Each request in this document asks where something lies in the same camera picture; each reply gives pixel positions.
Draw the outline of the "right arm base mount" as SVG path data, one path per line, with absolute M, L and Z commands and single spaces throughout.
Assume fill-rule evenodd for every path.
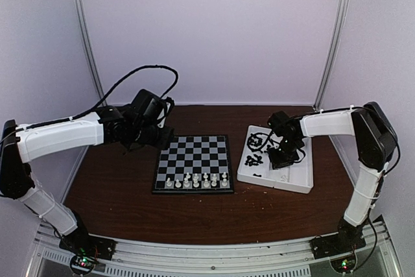
M 366 241 L 362 236 L 362 229 L 367 219 L 366 217 L 361 224 L 354 226 L 341 218 L 337 226 L 337 233 L 311 239 L 310 245 L 314 259 L 351 252 L 353 247 L 365 247 Z

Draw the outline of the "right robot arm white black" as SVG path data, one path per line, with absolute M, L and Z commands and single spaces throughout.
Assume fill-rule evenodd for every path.
M 299 162 L 299 152 L 305 138 L 346 135 L 355 138 L 359 161 L 359 176 L 350 203 L 338 224 L 332 245 L 345 252 L 361 236 L 370 210 L 379 198 L 384 177 L 392 170 L 389 165 L 398 149 L 395 130 L 377 102 L 322 110 L 307 115 L 288 116 L 284 111 L 272 114 L 267 124 L 271 132 L 281 138 L 276 148 L 268 150 L 275 169 Z

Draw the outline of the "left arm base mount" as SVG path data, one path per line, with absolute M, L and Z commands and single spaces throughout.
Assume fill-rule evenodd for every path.
M 63 235 L 59 247 L 76 255 L 112 260 L 116 242 L 113 239 L 90 235 L 80 215 L 74 212 L 77 228 Z

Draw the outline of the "white chess queen piece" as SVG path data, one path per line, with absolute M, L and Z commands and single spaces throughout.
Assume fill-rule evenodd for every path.
M 172 181 L 170 178 L 168 178 L 165 182 L 165 187 L 166 188 L 171 188 L 172 187 Z

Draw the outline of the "white chess king piece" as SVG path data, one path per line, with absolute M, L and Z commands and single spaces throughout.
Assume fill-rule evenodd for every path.
M 197 189 L 199 187 L 199 181 L 198 180 L 192 179 L 192 183 L 193 183 L 193 186 L 192 186 L 193 189 Z

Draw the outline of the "black white chessboard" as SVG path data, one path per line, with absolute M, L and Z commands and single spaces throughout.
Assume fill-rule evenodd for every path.
M 189 188 L 184 188 L 186 173 L 191 178 Z M 222 187 L 222 174 L 227 172 L 228 186 Z M 193 175 L 198 174 L 199 187 L 193 189 Z M 209 187 L 204 187 L 204 173 L 209 175 Z M 217 176 L 217 186 L 211 187 L 212 176 Z M 172 187 L 166 188 L 165 182 L 170 178 Z M 182 184 L 175 188 L 175 181 Z M 176 136 L 167 150 L 158 154 L 152 184 L 153 194 L 227 194 L 234 192 L 228 136 L 199 135 Z

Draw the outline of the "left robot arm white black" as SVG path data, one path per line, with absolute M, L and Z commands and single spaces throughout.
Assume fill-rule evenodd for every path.
M 1 142 L 1 196 L 14 199 L 50 223 L 58 237 L 80 254 L 93 248 L 93 239 L 80 215 L 54 196 L 58 187 L 48 191 L 51 182 L 42 182 L 57 173 L 56 181 L 86 147 L 120 143 L 130 150 L 136 145 L 166 147 L 172 128 L 164 124 L 170 104 L 133 104 L 95 108 L 82 117 L 66 117 L 42 126 L 5 123 Z

